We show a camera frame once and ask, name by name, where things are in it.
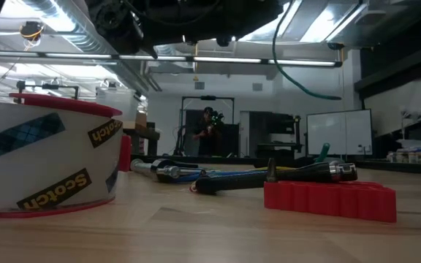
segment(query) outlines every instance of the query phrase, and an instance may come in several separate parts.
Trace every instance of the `blue diamond pattern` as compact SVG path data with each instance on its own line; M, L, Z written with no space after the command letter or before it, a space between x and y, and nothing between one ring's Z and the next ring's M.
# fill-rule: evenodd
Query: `blue diamond pattern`
M0 132L0 156L64 131L58 113L22 123Z

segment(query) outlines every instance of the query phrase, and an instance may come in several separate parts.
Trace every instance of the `metal tool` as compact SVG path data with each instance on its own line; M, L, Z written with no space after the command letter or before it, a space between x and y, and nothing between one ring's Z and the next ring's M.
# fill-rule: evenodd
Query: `metal tool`
M202 194L215 194L221 190L236 190L248 188L262 188L264 182L278 180L296 180L316 183L337 183L357 179L357 169L354 164L328 163L312 164L294 170L276 171L274 159L269 160L267 172L248 172L239 175L223 177L203 176L191 186L192 191Z
M141 159L134 159L131 162L131 170L162 183L171 183L172 179L187 175L205 174L205 170L196 164L184 164L169 159L157 159L151 164L144 163Z

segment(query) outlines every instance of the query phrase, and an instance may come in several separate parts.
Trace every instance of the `black clothing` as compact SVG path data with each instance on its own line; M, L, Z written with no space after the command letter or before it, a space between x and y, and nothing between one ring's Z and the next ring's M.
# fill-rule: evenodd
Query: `black clothing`
M202 119L198 124L197 128L194 130L194 134L200 134L201 132L205 132L204 137L200 137L200 144L199 144L199 155L200 156L215 156L218 155L218 134L216 128L213 127L213 131L209 134L208 127L211 126L211 123L206 123L204 119Z

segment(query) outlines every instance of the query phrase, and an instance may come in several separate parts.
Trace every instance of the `scotch logo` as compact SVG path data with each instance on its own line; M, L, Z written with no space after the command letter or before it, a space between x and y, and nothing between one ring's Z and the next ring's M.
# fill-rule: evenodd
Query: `scotch logo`
M108 141L117 131L121 129L123 123L117 120L108 121L88 132L88 137L91 139L94 148L99 147L103 142Z
M40 192L17 202L18 207L25 210L49 208L61 204L92 183L87 169L63 179Z

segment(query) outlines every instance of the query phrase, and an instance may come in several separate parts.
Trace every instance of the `wooden table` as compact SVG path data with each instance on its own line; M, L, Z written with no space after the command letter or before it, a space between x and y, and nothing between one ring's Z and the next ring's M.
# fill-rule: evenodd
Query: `wooden table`
M360 178L397 191L398 223L268 210L262 189L212 197L124 173L109 205L0 219L0 262L421 262L421 175Z

